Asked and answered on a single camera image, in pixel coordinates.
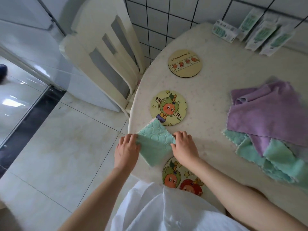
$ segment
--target hand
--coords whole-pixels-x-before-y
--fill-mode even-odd
[[[137,134],[128,134],[119,139],[115,149],[114,168],[132,172],[134,169],[140,151],[140,144],[136,144]]]
[[[178,131],[174,134],[175,144],[171,144],[173,155],[186,168],[194,159],[199,159],[198,149],[191,135],[186,131]]]

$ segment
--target chair backrest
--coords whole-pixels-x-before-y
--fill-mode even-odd
[[[117,20],[138,67],[130,57],[111,24]],[[60,51],[77,68],[82,70],[125,114],[125,107],[137,87],[138,80],[145,71],[144,55],[130,22],[123,0],[86,0],[80,7],[72,24],[71,35],[60,44]],[[107,37],[115,52],[111,52],[103,38]],[[126,99],[96,67],[90,58],[95,49],[127,83],[130,94]]]

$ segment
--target product box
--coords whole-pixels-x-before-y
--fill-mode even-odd
[[[249,35],[245,49],[256,51],[277,28],[277,22],[263,20]]]
[[[232,43],[238,35],[239,30],[222,20],[217,20],[213,26],[212,33],[225,41]]]
[[[240,41],[243,41],[248,35],[249,31],[253,26],[258,22],[258,20],[263,15],[263,11],[253,8],[249,14],[246,16],[241,26],[239,27],[240,33],[237,35],[237,38]]]
[[[295,30],[289,26],[282,26],[277,30],[262,47],[259,54],[271,56],[295,35]]]

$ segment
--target person's left hand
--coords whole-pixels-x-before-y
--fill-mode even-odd
[[[134,169],[140,151],[140,144],[136,144],[137,134],[128,134],[119,139],[115,149],[114,168],[132,172]]]

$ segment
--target purple towel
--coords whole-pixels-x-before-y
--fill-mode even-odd
[[[308,113],[289,82],[231,91],[227,129],[249,135],[263,155],[270,138],[308,147]]]

